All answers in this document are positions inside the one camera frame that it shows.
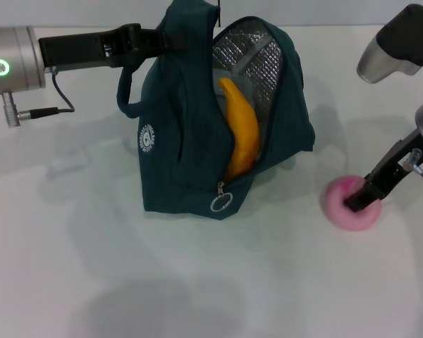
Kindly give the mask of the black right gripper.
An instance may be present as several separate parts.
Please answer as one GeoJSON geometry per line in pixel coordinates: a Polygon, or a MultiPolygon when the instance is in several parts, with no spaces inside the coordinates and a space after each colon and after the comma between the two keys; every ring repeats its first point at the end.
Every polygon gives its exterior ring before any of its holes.
{"type": "Polygon", "coordinates": [[[359,212],[390,194],[396,185],[410,173],[409,170],[404,169],[403,163],[417,149],[421,151],[421,155],[415,163],[421,165],[423,164],[423,136],[418,129],[392,146],[373,171],[366,176],[364,186],[346,198],[344,204],[351,211],[359,212]]]}

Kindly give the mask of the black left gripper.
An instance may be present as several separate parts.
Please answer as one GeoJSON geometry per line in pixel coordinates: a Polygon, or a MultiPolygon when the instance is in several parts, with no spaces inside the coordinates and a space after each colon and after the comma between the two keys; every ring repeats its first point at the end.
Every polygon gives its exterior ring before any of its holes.
{"type": "Polygon", "coordinates": [[[154,58],[184,51],[187,44],[182,34],[141,30],[139,24],[128,24],[103,32],[40,38],[39,47],[47,68],[84,69],[120,68],[136,50],[141,57],[154,58]]]}

